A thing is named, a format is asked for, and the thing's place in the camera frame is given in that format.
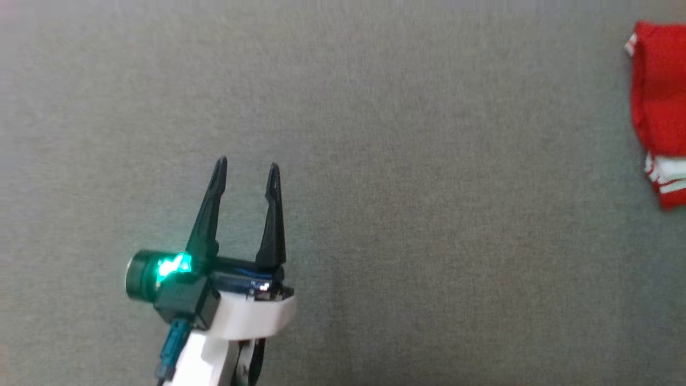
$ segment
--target red and white striped cloth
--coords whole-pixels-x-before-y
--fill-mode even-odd
[[[663,209],[686,205],[686,25],[636,23],[632,121],[648,151],[646,174]]]

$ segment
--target robotic arm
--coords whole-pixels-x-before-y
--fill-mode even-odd
[[[281,176],[273,163],[262,243],[254,262],[217,256],[217,220],[226,186],[217,161],[183,253],[142,250],[129,262],[126,293],[152,303],[171,327],[155,371],[158,386],[254,386],[265,338],[296,313],[283,285],[286,261]]]

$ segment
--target red towel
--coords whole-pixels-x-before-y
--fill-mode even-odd
[[[641,143],[655,155],[686,156],[686,25],[639,21],[627,50],[634,57],[631,110]]]

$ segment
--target glowing green led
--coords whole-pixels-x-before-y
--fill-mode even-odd
[[[179,253],[173,260],[162,259],[157,262],[157,282],[162,282],[172,272],[190,272],[191,256]]]

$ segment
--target gray fabric surface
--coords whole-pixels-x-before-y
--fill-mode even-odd
[[[6,385],[153,385],[123,274],[229,160],[251,258],[282,168],[298,316],[261,385],[684,385],[686,211],[630,124],[683,0],[3,2]]]

